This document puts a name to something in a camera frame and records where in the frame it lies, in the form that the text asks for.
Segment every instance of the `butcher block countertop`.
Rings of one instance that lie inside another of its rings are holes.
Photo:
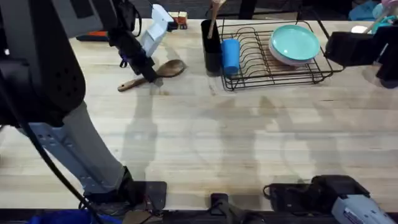
[[[153,56],[155,68],[182,59],[188,66],[183,74],[164,79],[162,87],[145,84],[124,93],[117,87],[137,76],[119,68],[118,51],[71,40],[93,123],[134,179],[165,181],[166,209],[206,208],[211,193],[225,192],[241,208],[270,210],[262,196],[267,184],[344,174],[383,209],[398,212],[398,90],[380,86],[377,67],[347,68],[317,85],[227,92],[220,77],[206,74],[200,22],[167,33]],[[150,23],[144,20],[143,29]],[[325,45],[318,24],[309,23]],[[330,33],[355,24],[324,22]],[[1,208],[77,208],[76,198],[12,127],[0,132],[0,158]]]

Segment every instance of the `black wire dish rack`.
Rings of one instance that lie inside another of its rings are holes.
[[[266,12],[257,14],[274,14],[281,12]],[[237,24],[226,20],[226,16],[235,14],[219,15],[223,17],[221,26],[218,26],[220,41],[225,39],[236,39],[240,43],[240,68],[235,75],[226,75],[222,71],[221,79],[224,89],[235,91],[245,88],[272,85],[292,85],[292,84],[317,84],[331,77],[334,73],[341,72],[344,67],[328,60],[321,43],[320,53],[312,60],[301,67],[292,67],[276,60],[269,51],[269,42],[274,29],[286,24],[302,26],[314,32],[308,22],[299,20],[298,13],[295,21],[243,21]],[[321,32],[327,40],[329,34],[323,26],[321,20],[316,16]]]

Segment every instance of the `teal plate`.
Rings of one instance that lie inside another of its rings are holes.
[[[271,41],[276,51],[293,60],[310,60],[320,51],[319,40],[315,34],[296,25],[277,28],[271,36]]]

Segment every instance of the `plate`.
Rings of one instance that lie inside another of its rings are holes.
[[[310,59],[310,60],[292,60],[292,59],[289,59],[289,58],[281,55],[280,53],[278,53],[278,51],[276,51],[273,48],[271,40],[269,41],[269,51],[271,52],[272,56],[274,56],[275,59],[277,59],[278,61],[280,61],[286,65],[300,67],[307,63],[312,63],[312,59]]]
[[[271,35],[271,41],[276,51],[293,60],[310,60],[320,51],[315,34],[297,25],[277,28]]]

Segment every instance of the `cup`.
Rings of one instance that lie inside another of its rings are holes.
[[[223,51],[223,68],[226,75],[231,76],[238,73],[240,44],[235,39],[224,40],[221,43]]]

